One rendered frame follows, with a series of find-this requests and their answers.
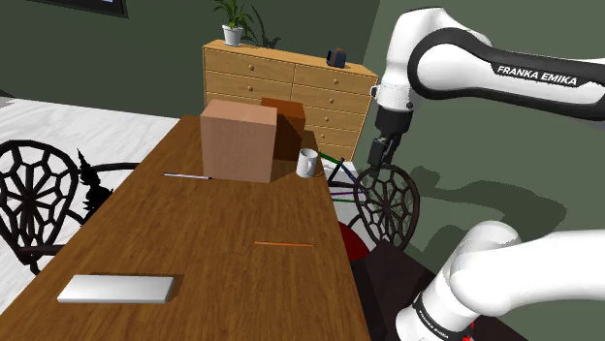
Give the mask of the green and purple bar frame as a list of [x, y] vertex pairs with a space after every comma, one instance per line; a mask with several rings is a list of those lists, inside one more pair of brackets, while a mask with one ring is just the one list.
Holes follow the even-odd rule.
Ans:
[[[332, 190], [336, 188], [336, 192], [331, 192], [331, 197], [334, 202], [356, 202], [356, 195], [360, 195], [360, 204], [368, 203], [366, 193], [361, 189], [355, 189], [355, 181], [357, 177], [345, 166], [345, 160], [343, 158], [336, 159], [323, 152], [319, 153], [322, 160], [329, 161], [334, 164], [334, 167], [330, 170], [330, 174], [327, 178], [329, 188]], [[348, 181], [338, 180], [336, 177], [343, 173], [347, 176]]]

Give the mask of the dark framed wall picture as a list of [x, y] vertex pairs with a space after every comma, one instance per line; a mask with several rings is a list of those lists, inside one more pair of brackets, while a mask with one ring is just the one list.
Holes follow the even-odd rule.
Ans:
[[46, 0], [52, 4], [82, 9], [94, 13], [127, 17], [125, 0]]

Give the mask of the light brown cardboard box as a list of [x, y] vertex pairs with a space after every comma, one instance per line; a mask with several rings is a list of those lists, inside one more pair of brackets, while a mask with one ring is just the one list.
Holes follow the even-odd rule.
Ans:
[[200, 115], [204, 175], [269, 183], [277, 110], [212, 100]]

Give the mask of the wooden chest of drawers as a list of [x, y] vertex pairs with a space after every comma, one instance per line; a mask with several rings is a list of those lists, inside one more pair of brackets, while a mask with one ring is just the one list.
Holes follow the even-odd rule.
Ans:
[[227, 15], [224, 38], [203, 46], [205, 102], [259, 105], [264, 97], [301, 103], [320, 151], [350, 161], [377, 75], [363, 65], [331, 66], [320, 57], [243, 42], [250, 15], [238, 0], [212, 0]]

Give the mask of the white mug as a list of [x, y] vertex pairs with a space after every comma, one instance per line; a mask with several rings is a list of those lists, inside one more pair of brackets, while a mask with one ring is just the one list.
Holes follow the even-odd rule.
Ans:
[[314, 175], [319, 154], [310, 148], [302, 148], [299, 152], [296, 174], [302, 178], [310, 178]]

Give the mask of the red round seat cushion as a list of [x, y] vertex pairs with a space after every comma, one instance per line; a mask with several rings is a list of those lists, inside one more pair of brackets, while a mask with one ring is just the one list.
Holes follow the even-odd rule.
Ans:
[[350, 262], [363, 259], [370, 251], [362, 239], [347, 225], [338, 223], [341, 236]]

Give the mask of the dark orange box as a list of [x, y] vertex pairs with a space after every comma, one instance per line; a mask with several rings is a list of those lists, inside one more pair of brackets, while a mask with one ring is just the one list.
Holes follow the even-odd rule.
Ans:
[[297, 161], [302, 146], [305, 113], [302, 103], [263, 98], [263, 107], [277, 109], [273, 158]]

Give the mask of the flat white slab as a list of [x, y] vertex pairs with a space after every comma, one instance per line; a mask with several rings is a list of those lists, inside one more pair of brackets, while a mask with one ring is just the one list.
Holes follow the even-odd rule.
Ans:
[[61, 303], [166, 303], [175, 279], [161, 276], [75, 275]]

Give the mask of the brown wooden table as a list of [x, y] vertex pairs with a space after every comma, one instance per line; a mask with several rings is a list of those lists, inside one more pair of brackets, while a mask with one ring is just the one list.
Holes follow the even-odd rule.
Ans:
[[[0, 314], [0, 341], [370, 341], [325, 176], [202, 175], [182, 117]], [[254, 241], [315, 247], [255, 245]], [[164, 304], [57, 301], [77, 274], [164, 275]]]

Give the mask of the black web-back chair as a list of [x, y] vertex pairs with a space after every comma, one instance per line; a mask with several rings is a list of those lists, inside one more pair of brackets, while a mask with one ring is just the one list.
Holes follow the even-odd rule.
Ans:
[[411, 176], [394, 165], [383, 165], [378, 173], [368, 168], [359, 173], [352, 189], [358, 213], [347, 227], [360, 222], [375, 244], [385, 240], [403, 251], [420, 214], [420, 195]]
[[17, 259], [37, 275], [39, 259], [56, 255], [67, 218], [83, 225], [113, 193], [101, 184], [105, 171], [132, 171], [135, 163], [92, 166], [79, 153], [75, 163], [60, 149], [31, 139], [0, 143], [0, 237]]

